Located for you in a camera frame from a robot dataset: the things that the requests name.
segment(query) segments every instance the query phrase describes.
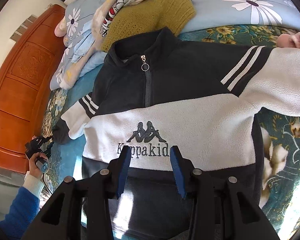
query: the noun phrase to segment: wooden headboard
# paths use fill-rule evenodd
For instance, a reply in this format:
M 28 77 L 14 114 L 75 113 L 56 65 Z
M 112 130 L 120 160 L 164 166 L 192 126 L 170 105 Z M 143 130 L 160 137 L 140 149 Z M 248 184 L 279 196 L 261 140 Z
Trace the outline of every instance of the wooden headboard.
M 54 29 L 65 9 L 47 9 L 13 46 L 0 68 L 0 167 L 29 170 L 25 143 L 40 135 L 49 83 L 65 50 Z

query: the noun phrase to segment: zipper pull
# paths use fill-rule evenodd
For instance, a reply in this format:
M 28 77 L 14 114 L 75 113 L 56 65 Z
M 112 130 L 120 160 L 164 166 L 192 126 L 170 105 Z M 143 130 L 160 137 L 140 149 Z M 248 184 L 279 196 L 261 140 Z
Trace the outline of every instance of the zipper pull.
M 147 70 L 149 70 L 149 65 L 146 63 L 146 56 L 145 55 L 142 55 L 141 56 L 141 60 L 143 61 L 143 64 L 141 66 L 141 69 L 146 72 Z

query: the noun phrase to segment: blue sleeve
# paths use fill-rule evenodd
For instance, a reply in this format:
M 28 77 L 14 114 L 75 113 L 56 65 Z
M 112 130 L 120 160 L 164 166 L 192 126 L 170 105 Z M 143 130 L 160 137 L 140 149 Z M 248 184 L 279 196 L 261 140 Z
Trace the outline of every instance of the blue sleeve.
M 0 227 L 10 239 L 21 239 L 39 211 L 39 199 L 21 187 Z

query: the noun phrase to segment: metal bolt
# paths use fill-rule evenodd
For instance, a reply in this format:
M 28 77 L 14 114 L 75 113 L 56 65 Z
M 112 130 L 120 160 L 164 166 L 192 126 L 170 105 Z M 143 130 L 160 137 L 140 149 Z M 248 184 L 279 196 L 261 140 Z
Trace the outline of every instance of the metal bolt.
M 237 178 L 236 178 L 236 177 L 233 177 L 233 176 L 229 177 L 228 180 L 229 180 L 229 182 L 231 182 L 231 183 L 236 183 L 236 182 L 238 181 Z
M 108 169 L 103 169 L 103 170 L 100 171 L 100 174 L 101 174 L 101 175 L 108 175 L 109 172 L 110 172 L 110 171 L 109 171 Z
M 194 170 L 192 171 L 192 173 L 193 173 L 194 175 L 201 175 L 201 174 L 202 174 L 202 170 L 200 170 L 200 169 L 194 169 Z
M 63 181 L 64 181 L 65 183 L 70 183 L 70 182 L 73 181 L 73 178 L 72 178 L 71 176 L 66 176 L 66 177 L 63 179 Z

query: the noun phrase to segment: black collar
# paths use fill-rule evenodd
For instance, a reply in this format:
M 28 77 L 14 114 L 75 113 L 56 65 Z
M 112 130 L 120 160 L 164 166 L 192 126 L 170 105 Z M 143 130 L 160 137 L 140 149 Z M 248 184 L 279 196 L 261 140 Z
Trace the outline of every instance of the black collar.
M 151 66 L 160 59 L 167 57 L 178 44 L 168 27 L 161 30 L 141 33 L 114 42 L 108 51 L 108 56 L 119 67 L 125 67 L 138 61 L 142 64 L 141 55 L 146 56 L 146 62 Z

